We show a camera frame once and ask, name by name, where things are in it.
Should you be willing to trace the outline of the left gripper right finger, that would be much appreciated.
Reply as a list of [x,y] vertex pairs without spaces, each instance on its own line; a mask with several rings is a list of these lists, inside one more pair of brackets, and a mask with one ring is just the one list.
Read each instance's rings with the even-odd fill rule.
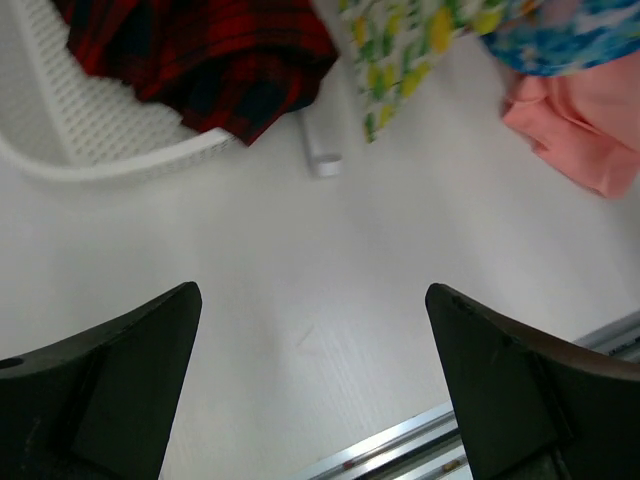
[[638,478],[638,365],[444,284],[425,305],[474,478]]

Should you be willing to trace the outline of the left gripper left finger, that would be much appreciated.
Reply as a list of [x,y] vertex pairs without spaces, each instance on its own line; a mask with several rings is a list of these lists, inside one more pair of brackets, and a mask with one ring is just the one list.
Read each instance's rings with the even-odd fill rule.
[[2,360],[2,478],[158,478],[201,310],[198,285],[185,282]]

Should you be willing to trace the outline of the pink skirt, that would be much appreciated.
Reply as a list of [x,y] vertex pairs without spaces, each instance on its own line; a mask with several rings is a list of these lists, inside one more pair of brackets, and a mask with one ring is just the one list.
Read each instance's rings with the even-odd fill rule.
[[571,181],[620,198],[639,174],[639,54],[568,76],[522,76],[502,119]]

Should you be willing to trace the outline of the red plaid skirt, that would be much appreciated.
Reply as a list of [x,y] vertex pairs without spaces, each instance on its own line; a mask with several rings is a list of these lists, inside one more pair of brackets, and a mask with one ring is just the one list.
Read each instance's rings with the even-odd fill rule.
[[304,109],[338,58],[308,1],[57,1],[67,48],[89,76],[162,103],[184,126],[253,144]]

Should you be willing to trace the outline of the blue floral skirt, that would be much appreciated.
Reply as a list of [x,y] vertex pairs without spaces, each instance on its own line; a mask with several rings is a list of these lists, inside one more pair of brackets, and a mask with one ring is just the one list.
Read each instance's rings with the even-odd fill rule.
[[567,76],[639,50],[637,1],[509,1],[488,51],[532,76]]

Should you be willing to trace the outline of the yellow lemon print skirt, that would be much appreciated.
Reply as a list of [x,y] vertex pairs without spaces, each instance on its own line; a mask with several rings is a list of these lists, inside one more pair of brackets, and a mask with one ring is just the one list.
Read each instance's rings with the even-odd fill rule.
[[365,140],[374,142],[455,40],[496,31],[522,14],[519,1],[338,3]]

